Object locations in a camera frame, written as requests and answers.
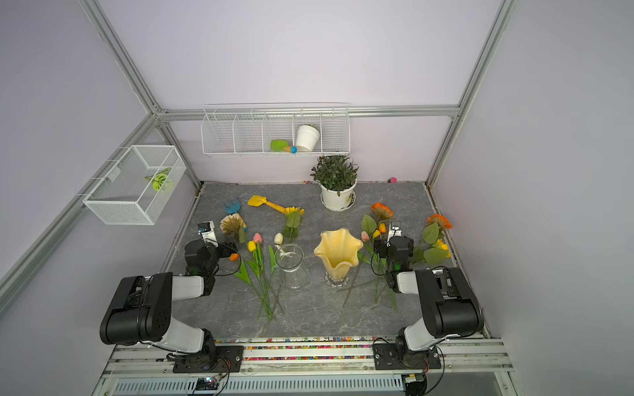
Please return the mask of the cream gerbera flower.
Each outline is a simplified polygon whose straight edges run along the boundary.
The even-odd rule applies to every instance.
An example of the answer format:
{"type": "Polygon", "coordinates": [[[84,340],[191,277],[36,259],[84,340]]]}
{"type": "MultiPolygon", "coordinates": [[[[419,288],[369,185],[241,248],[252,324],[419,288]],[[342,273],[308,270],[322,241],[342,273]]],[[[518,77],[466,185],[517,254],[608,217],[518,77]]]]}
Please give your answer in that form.
{"type": "Polygon", "coordinates": [[[245,244],[247,242],[246,232],[248,227],[240,214],[228,214],[221,221],[221,232],[228,239],[233,238],[238,244],[245,244]]]}

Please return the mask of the yellow fluted vase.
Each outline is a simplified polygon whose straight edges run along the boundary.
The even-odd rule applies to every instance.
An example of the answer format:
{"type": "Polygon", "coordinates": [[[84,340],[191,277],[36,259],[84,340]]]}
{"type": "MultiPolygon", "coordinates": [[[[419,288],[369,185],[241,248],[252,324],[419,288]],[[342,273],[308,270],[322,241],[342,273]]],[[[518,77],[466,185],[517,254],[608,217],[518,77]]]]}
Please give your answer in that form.
{"type": "Polygon", "coordinates": [[[339,289],[348,284],[348,274],[358,266],[358,253],[362,248],[363,241],[347,228],[320,233],[320,243],[314,254],[325,266],[325,280],[330,287],[339,289]]]}

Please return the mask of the clear glass vase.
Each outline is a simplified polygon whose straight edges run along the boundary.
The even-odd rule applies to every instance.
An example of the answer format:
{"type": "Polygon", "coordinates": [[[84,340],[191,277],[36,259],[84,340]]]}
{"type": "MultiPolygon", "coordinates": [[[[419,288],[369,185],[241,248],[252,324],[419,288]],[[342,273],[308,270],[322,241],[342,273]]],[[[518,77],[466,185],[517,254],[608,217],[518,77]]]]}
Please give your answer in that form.
{"type": "Polygon", "coordinates": [[[275,253],[276,267],[287,289],[300,290],[307,284],[308,272],[304,259],[304,251],[297,244],[284,244],[275,253]]]}

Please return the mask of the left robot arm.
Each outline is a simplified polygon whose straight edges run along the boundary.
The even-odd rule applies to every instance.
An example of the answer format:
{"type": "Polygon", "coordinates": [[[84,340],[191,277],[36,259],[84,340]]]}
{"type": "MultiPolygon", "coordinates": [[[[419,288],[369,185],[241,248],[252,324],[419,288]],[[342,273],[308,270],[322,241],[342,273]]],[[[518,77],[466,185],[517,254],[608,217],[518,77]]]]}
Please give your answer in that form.
{"type": "Polygon", "coordinates": [[[209,372],[227,376],[239,372],[242,347],[218,347],[211,331],[194,328],[172,315],[176,300],[210,295],[219,261],[237,252],[233,243],[198,239],[185,247],[185,275],[161,272],[150,277],[123,278],[100,325],[102,342],[123,346],[144,344],[166,351],[175,374],[209,372]]]}

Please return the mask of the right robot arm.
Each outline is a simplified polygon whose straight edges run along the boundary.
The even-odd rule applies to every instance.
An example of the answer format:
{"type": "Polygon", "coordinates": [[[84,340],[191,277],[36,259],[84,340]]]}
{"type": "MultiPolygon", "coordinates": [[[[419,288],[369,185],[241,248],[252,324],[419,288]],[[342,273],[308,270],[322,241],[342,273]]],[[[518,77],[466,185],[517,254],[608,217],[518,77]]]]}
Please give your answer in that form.
{"type": "Polygon", "coordinates": [[[384,263],[381,271],[392,292],[416,295],[421,318],[401,328],[396,341],[374,348],[376,369],[428,370],[439,368],[439,344],[449,339],[468,338],[484,328],[482,308],[461,269],[434,267],[414,270],[413,240],[392,236],[374,242],[371,263],[384,263]]]}

